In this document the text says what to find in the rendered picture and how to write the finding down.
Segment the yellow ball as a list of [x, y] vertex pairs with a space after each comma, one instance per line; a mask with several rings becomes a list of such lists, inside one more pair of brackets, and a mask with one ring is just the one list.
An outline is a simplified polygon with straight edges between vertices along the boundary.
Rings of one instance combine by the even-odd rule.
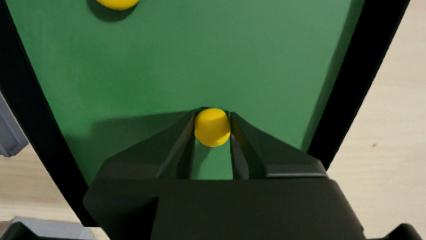
[[136, 5], [139, 0], [97, 0], [103, 6], [114, 10], [126, 10]]
[[194, 135], [203, 145], [216, 147], [225, 143], [231, 135], [231, 120], [222, 110], [208, 108], [194, 120]]

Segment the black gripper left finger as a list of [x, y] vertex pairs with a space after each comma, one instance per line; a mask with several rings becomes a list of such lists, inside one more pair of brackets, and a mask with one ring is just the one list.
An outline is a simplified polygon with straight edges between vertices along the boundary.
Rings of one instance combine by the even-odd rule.
[[107, 158], [95, 178], [191, 179], [195, 150], [194, 120], [195, 112], [189, 112], [171, 127]]

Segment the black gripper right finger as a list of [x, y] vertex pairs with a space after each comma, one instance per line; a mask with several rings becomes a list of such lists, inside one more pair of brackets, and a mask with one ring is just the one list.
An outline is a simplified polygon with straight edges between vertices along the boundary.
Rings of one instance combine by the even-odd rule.
[[230, 112], [233, 179], [330, 178], [321, 161]]

